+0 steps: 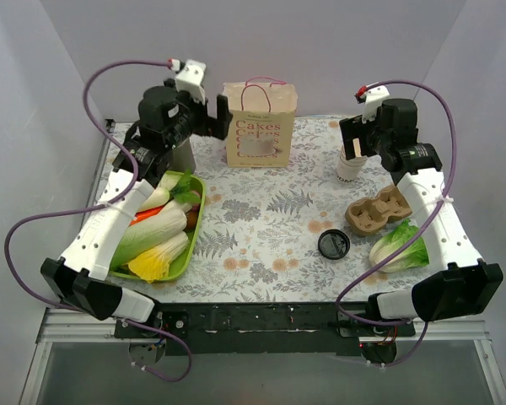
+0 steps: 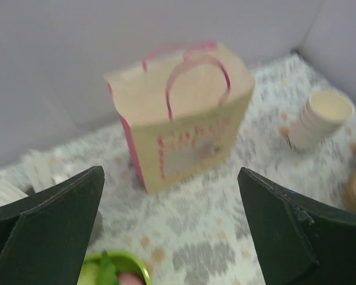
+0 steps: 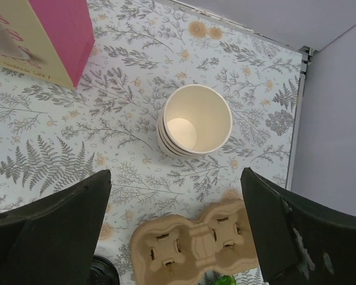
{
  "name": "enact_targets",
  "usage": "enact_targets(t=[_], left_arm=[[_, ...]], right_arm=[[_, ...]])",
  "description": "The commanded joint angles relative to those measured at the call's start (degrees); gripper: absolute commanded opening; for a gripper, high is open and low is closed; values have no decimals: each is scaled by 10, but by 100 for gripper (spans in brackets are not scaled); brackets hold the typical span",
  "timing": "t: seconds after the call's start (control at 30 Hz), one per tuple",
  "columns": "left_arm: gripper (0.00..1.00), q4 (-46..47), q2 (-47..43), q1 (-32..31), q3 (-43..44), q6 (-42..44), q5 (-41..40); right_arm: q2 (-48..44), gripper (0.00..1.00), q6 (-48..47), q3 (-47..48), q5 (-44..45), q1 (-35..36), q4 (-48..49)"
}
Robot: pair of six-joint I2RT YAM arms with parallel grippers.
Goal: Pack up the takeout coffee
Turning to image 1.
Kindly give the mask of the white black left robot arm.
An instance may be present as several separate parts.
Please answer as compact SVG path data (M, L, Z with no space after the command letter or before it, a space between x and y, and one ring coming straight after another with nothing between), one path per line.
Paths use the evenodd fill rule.
M225 139L232 121L226 96L217 98L217 115L175 79L146 90L139 119L126 132L101 197L110 201L91 213L72 244L56 260L46 259L41 274L63 303L103 321L128 318L144 337L156 336L163 318L155 300L106 282L111 258L134 214L159 184L173 151L192 134Z

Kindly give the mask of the stack of white paper cups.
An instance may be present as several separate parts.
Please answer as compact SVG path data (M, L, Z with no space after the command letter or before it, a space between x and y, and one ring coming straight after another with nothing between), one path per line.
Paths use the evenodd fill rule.
M344 147L341 147L338 159L336 174L341 182L352 182L368 160L367 157L362 156L348 160Z

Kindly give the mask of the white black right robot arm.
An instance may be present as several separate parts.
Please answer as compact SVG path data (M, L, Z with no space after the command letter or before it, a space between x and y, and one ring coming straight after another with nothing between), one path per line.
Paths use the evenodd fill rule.
M439 156L418 141L417 106L387 99L372 121L361 116L340 121L346 156L378 155L412 211L435 273L411 289L373 294L364 315L374 335L402 321L439 321L483 313L503 281L497 263L487 263L472 245L449 199Z

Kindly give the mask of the black plastic cup lid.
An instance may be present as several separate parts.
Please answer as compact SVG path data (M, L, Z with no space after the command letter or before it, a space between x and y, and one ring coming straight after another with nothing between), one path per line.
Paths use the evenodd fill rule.
M329 260L343 259L348 254L350 246L349 237L339 229L324 231L317 241L320 254Z

